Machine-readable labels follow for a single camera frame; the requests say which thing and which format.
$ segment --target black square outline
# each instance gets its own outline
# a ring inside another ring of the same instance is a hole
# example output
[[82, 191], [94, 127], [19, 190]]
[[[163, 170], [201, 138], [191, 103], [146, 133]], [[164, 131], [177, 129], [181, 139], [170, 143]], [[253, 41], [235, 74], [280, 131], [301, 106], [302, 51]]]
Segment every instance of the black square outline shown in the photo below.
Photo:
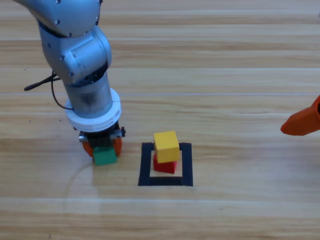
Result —
[[138, 186], [194, 186], [191, 143], [179, 143], [179, 150], [182, 151], [182, 176], [150, 176], [151, 153], [154, 150], [153, 142], [142, 143]]

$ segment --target orange object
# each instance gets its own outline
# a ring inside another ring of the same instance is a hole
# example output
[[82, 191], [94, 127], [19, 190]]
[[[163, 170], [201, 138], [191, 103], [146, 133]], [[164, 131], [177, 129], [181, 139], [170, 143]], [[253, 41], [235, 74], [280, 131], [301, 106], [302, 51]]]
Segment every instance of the orange object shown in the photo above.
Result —
[[86, 151], [87, 154], [89, 154], [90, 157], [94, 156], [94, 150], [92, 147], [90, 147], [88, 142], [82, 143], [83, 149]]
[[291, 115], [281, 127], [281, 132], [292, 136], [305, 136], [318, 130], [320, 130], [320, 96], [310, 107]]
[[113, 139], [113, 148], [115, 151], [115, 155], [119, 157], [122, 150], [122, 138]]

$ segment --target wood grain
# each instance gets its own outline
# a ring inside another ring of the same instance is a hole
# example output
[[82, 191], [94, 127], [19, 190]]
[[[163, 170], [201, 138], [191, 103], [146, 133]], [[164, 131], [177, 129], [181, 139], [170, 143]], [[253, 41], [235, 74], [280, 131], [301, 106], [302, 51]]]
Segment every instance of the wood grain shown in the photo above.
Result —
[[[0, 239], [318, 240], [320, 133], [280, 127], [319, 94], [319, 8], [104, 2], [127, 136], [117, 164], [96, 167], [50, 86], [24, 92], [51, 70], [36, 21], [2, 0]], [[142, 142], [169, 130], [192, 143], [194, 187], [139, 187]]]

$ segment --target gray robot arm segment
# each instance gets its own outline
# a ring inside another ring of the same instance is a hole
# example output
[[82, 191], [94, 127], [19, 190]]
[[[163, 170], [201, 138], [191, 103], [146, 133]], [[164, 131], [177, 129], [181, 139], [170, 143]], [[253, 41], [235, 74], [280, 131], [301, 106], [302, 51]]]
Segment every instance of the gray robot arm segment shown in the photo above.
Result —
[[53, 32], [80, 37], [99, 20], [101, 0], [13, 0]]

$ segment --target stacked blocks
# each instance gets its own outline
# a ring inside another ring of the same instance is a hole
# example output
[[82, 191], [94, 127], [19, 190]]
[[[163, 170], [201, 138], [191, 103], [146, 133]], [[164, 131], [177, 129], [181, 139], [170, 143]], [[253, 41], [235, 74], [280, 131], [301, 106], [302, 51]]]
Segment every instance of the stacked blocks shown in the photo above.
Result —
[[180, 147], [176, 132], [166, 131], [155, 133], [154, 150], [154, 170], [174, 174], [180, 157]]

